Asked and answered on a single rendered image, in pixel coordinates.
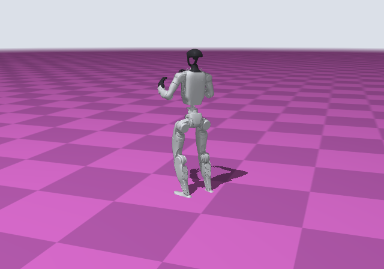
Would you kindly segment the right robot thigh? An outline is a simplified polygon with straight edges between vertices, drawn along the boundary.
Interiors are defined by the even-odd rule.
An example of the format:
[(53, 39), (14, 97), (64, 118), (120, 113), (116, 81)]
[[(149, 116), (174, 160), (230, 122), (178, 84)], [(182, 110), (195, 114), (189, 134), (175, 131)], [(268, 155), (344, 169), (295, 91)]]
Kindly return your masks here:
[(206, 153), (206, 142), (208, 137), (208, 132), (206, 130), (210, 128), (211, 123), (206, 118), (202, 117), (202, 119), (202, 126), (196, 127), (196, 145), (199, 162), (206, 163), (209, 160), (208, 154)]

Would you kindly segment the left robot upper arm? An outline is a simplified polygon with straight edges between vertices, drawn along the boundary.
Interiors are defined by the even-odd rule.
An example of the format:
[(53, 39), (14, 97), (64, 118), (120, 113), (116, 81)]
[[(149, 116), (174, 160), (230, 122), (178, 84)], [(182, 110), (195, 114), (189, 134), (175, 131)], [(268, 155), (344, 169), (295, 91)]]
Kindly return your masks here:
[(172, 83), (169, 86), (169, 90), (167, 95), (164, 97), (167, 100), (171, 100), (173, 98), (173, 93), (177, 90), (179, 84), (183, 82), (186, 78), (187, 73), (182, 72), (182, 73), (176, 73), (174, 75), (174, 78), (172, 80)]

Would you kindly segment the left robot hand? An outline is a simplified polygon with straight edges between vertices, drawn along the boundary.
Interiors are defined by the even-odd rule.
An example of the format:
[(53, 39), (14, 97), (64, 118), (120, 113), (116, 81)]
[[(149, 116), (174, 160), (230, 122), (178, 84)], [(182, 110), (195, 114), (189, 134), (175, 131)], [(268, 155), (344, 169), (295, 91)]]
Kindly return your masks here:
[(167, 79), (167, 77), (163, 77), (163, 78), (159, 81), (159, 83), (158, 83), (158, 87), (161, 85), (161, 87), (164, 88), (164, 84), (163, 84), (163, 83), (164, 83), (164, 80), (165, 80), (165, 79)]

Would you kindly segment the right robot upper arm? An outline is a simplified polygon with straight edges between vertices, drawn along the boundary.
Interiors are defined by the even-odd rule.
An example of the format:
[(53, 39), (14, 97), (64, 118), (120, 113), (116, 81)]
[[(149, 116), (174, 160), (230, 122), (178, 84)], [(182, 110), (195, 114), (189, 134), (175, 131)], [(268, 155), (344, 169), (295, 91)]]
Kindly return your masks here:
[(209, 73), (206, 73), (206, 89), (207, 92), (205, 92), (205, 96), (207, 98), (211, 98), (214, 95), (214, 89), (212, 84), (212, 76)]

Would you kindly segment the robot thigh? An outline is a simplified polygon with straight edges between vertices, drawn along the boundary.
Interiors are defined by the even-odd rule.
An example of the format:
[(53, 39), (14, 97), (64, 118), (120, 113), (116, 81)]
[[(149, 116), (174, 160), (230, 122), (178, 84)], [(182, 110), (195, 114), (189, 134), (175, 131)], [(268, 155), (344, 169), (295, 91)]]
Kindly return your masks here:
[(187, 162), (187, 158), (182, 155), (182, 149), (184, 145), (184, 139), (185, 134), (190, 126), (190, 120), (189, 119), (183, 119), (180, 121), (177, 121), (175, 123), (174, 129), (173, 129), (173, 136), (172, 136), (172, 151), (173, 151), (173, 157), (175, 160), (175, 157), (180, 157), (182, 159), (182, 165), (185, 165)]
[(206, 142), (208, 137), (208, 132), (206, 130), (210, 128), (211, 123), (206, 118), (202, 117), (202, 119), (202, 126), (196, 127), (196, 145), (199, 162), (206, 163), (209, 160), (208, 154), (206, 153)]

